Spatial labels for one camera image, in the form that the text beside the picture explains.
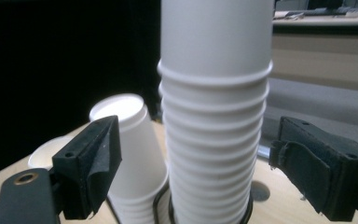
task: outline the screw hole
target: screw hole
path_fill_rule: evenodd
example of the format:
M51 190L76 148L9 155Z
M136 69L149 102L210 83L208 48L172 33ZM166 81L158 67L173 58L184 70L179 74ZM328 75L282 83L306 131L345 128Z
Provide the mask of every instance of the screw hole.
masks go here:
M37 173L27 173L24 175L19 176L14 180L15 185L24 185L33 182L35 179L37 179L38 174Z
M66 158L71 158L71 157L74 157L75 155L74 155L74 153L72 153L72 152L67 152L67 153L65 153L65 157Z
M351 159L357 159L357 156L351 153L347 153L347 157L351 158Z

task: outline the black background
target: black background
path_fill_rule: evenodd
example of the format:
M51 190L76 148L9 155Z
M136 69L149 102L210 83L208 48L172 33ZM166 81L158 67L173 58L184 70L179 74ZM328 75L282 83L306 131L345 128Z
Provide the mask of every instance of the black background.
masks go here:
M155 116L159 1L0 1L0 170L122 92Z

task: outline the white paper cup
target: white paper cup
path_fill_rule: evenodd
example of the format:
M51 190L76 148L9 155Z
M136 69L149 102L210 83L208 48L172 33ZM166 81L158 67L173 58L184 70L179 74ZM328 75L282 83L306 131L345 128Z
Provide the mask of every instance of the white paper cup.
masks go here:
M268 66L272 1L162 1L161 10L165 66L192 77L235 77Z
M136 200L158 188L167 166L141 96L118 94L96 104L89 113L91 121L117 115L122 162L109 194Z
M123 224L154 224L153 201L163 186L168 181L168 172L160 185L151 193L142 198L122 199L112 193L108 193L108 198L115 208L117 216ZM170 193L167 191L158 203L159 223L168 224L168 204Z
M28 167L45 168L49 170L53 166L51 158L73 138L72 136L61 136L47 141L31 154L28 160Z

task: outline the upside-down paper cup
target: upside-down paper cup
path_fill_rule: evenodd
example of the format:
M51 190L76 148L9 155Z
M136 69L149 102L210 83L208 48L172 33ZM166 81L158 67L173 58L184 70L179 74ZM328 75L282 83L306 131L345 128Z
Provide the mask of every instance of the upside-down paper cup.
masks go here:
M123 224L135 220L147 223L153 214L149 202L167 179L167 165L141 96L114 95L96 104L89 113L91 121L111 115L118 116L122 162L108 195L119 218L131 220Z
M269 93L273 2L163 0L161 10L159 93L177 223L239 223Z

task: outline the table surface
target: table surface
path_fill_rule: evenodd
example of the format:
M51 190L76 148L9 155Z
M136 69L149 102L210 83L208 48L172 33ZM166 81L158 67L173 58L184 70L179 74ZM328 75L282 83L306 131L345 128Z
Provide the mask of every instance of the table surface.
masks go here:
M83 130L88 124L68 133L75 136ZM164 127L161 124L153 123L163 155L166 157ZM0 188L4 180L10 176L28 169L26 157L0 171ZM323 215L317 214L313 207L306 200L302 200L302 194L288 180L285 174L278 170L271 170L268 163L262 159L257 160L255 165L254 181L266 185L270 196L264 202L254 202L254 210L249 220L250 224L265 223L284 223L284 224L323 224L331 223ZM111 210L107 203L103 203L100 211L93 218L87 220L65 220L60 214L61 223L111 223L116 224ZM335 222L335 223L358 223L358 212L356 212L353 222Z

